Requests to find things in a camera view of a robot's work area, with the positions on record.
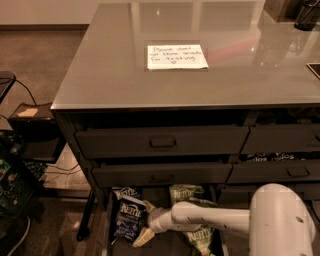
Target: open drawer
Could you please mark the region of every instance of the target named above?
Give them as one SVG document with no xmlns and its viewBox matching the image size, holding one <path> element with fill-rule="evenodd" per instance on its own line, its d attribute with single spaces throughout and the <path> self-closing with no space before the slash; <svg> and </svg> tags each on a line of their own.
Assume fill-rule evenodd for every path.
<svg viewBox="0 0 320 256">
<path fill-rule="evenodd" d="M 87 159 L 236 154 L 248 131 L 232 125 L 88 129 L 76 139 Z"/>
<path fill-rule="evenodd" d="M 320 160 L 247 162 L 235 164 L 227 184 L 304 182 L 320 180 Z"/>
<path fill-rule="evenodd" d="M 169 207 L 168 187 L 143 188 L 142 199 L 148 200 L 156 207 Z M 122 240 L 117 240 L 111 245 L 112 220 L 115 214 L 115 201 L 112 194 L 109 197 L 107 209 L 107 220 L 103 240 L 103 256 L 190 256 L 191 246 L 181 232 L 168 231 L 156 236 L 141 248 L 133 248 Z M 214 238 L 211 245 L 212 252 L 216 256 L 228 256 L 223 236 L 218 230 L 214 231 Z"/>
<path fill-rule="evenodd" d="M 257 125 L 242 154 L 320 151 L 320 124 Z"/>
<path fill-rule="evenodd" d="M 177 183 L 225 183 L 231 171 L 230 164 L 173 163 L 106 165 L 93 169 L 98 187 L 155 186 Z"/>
</svg>

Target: paper note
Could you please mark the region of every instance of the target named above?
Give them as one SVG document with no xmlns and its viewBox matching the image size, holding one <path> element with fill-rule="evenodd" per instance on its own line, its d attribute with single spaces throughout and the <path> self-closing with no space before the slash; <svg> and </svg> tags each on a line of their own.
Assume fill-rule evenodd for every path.
<svg viewBox="0 0 320 256">
<path fill-rule="evenodd" d="M 208 68 L 200 45 L 149 45 L 148 69 Z"/>
<path fill-rule="evenodd" d="M 19 117 L 33 117 L 37 114 L 38 109 L 36 108 L 27 108 L 25 111 L 18 113 Z"/>
</svg>

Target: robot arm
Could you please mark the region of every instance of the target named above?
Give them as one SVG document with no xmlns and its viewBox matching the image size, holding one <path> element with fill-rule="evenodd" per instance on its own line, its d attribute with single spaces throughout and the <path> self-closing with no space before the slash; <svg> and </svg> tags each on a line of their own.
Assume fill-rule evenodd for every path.
<svg viewBox="0 0 320 256">
<path fill-rule="evenodd" d="M 201 225 L 238 231 L 249 237 L 250 256 L 312 256 L 316 236 L 315 224 L 303 201 L 278 184 L 258 189 L 250 210 L 202 208 L 180 202 L 172 209 L 152 209 L 148 224 L 155 233 L 196 231 Z"/>
</svg>

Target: desk leg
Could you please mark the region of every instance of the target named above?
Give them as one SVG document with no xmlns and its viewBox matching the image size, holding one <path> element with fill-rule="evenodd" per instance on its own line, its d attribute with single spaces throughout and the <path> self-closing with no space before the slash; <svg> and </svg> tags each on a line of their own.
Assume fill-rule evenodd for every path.
<svg viewBox="0 0 320 256">
<path fill-rule="evenodd" d="M 78 231 L 78 234 L 77 234 L 77 241 L 78 242 L 83 241 L 83 239 L 85 237 L 87 237 L 89 235 L 89 233 L 90 233 L 90 230 L 88 228 L 88 222 L 89 222 L 89 219 L 90 219 L 90 214 L 92 212 L 94 199 L 95 199 L 95 195 L 94 195 L 93 191 L 90 190 L 88 201 L 87 201 L 86 207 L 84 209 L 82 220 L 81 220 L 81 224 L 80 224 L 79 231 Z"/>
</svg>

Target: wall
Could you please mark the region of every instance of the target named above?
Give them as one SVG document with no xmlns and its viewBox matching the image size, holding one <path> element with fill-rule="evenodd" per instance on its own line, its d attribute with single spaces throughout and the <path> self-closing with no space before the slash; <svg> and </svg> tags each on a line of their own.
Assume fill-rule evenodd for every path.
<svg viewBox="0 0 320 256">
<path fill-rule="evenodd" d="M 170 2 L 171 0 L 135 0 L 135 2 Z M 175 0 L 192 2 L 192 0 Z M 196 0 L 195 2 L 265 0 Z M 128 0 L 0 0 L 1 25 L 90 24 L 99 3 Z"/>
</svg>

